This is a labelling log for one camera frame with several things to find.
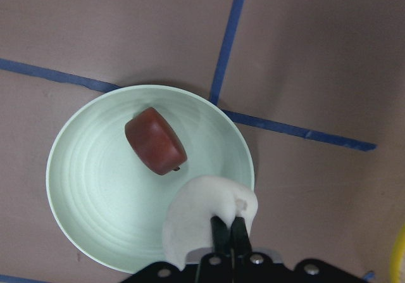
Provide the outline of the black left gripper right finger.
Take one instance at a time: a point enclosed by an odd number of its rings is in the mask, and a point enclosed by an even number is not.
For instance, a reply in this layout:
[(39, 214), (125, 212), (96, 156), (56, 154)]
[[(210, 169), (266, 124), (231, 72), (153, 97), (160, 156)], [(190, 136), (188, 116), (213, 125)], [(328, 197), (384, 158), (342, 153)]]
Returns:
[(246, 223), (242, 217), (236, 217), (232, 223), (231, 245), (236, 258), (243, 258), (248, 253), (252, 252)]

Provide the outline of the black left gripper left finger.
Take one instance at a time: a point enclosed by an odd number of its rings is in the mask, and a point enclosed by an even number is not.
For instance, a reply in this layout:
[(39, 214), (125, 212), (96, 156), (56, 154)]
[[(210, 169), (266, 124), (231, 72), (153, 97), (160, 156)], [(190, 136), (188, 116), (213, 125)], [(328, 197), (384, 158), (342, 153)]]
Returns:
[(223, 220), (214, 216), (210, 220), (212, 248), (215, 253), (230, 256), (230, 232)]

